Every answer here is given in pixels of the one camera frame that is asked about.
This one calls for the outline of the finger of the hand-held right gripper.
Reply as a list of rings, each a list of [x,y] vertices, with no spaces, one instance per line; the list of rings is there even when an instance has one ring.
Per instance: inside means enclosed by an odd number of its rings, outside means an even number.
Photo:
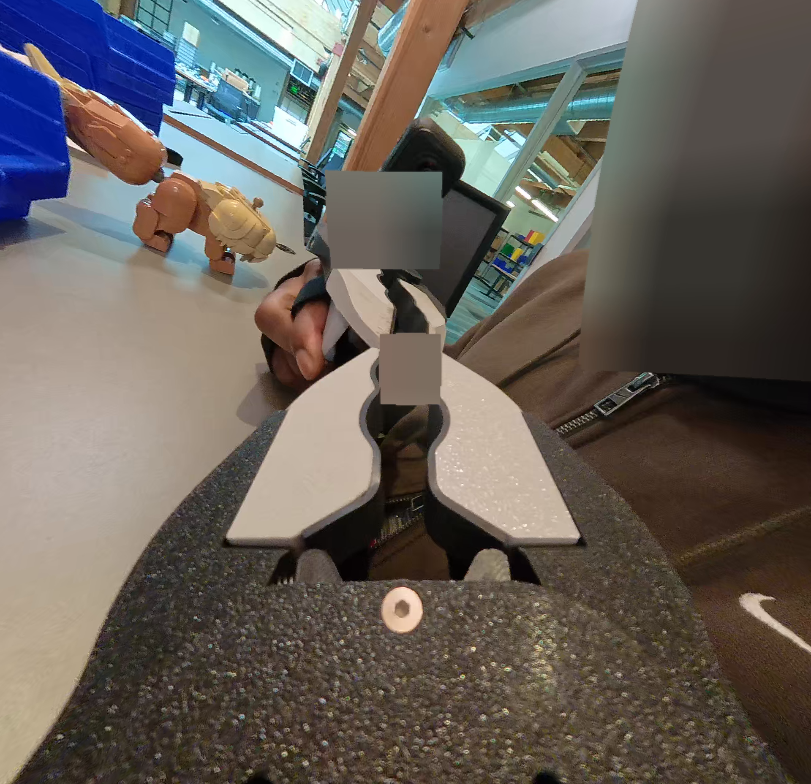
[[[437,334],[444,339],[447,333],[444,307],[424,285],[418,272],[406,270],[406,291],[414,307],[412,312],[408,312],[408,332]]]
[[[329,313],[325,358],[332,362],[339,340],[353,332],[363,344],[379,347],[382,336],[427,332],[422,276],[409,269],[332,269],[326,281]]]

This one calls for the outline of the wooden post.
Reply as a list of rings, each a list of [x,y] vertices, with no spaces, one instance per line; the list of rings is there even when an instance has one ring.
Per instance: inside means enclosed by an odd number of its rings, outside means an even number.
[[[378,171],[419,111],[470,0],[410,0],[344,171]]]

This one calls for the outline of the stack of blue bins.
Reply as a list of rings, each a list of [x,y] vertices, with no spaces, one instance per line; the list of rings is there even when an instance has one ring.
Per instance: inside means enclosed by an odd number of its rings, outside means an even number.
[[[174,53],[94,0],[1,0],[1,42],[35,45],[57,72],[128,110],[156,135],[174,100]]]

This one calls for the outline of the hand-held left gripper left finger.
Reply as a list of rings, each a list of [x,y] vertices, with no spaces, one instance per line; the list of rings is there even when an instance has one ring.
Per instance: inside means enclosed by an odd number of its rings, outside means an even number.
[[[296,556],[318,549],[344,579],[367,578],[384,518],[378,358],[360,354],[290,404],[226,532],[228,546]]]

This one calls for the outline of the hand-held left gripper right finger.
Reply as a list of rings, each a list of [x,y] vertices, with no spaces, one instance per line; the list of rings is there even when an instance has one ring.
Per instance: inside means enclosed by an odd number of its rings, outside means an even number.
[[[519,552],[577,546],[582,535],[525,415],[495,384],[442,355],[438,404],[428,407],[425,527],[461,580],[495,550],[518,577]]]

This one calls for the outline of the tan brick animal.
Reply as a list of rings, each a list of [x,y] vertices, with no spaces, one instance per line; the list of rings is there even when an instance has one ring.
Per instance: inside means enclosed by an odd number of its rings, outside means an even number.
[[[249,200],[237,188],[176,171],[138,202],[132,230],[142,244],[163,253],[178,233],[196,233],[204,239],[209,269],[231,277],[237,259],[262,262],[277,248],[294,254],[278,242],[263,205],[261,198]]]

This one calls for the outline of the person's right forearm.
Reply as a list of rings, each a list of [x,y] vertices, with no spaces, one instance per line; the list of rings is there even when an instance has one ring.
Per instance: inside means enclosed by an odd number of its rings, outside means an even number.
[[[581,414],[603,392],[580,364],[588,258],[575,251],[542,265],[444,352],[545,423]]]

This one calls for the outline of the brown toy figure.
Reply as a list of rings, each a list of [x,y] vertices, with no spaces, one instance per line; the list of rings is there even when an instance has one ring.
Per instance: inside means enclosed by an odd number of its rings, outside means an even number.
[[[24,44],[24,52],[33,69],[55,81],[66,134],[76,145],[128,184],[165,178],[166,147],[141,121],[106,96],[61,76],[34,44]]]

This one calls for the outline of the black monitor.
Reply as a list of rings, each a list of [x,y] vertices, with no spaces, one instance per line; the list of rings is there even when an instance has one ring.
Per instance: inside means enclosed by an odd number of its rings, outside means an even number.
[[[509,207],[458,182],[443,199],[440,266],[422,282],[450,318],[509,215]]]

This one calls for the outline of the blue plastic bin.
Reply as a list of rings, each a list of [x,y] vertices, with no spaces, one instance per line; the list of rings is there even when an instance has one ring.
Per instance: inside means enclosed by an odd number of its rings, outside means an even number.
[[[1,220],[25,218],[34,201],[62,199],[71,176],[57,83],[1,53]]]

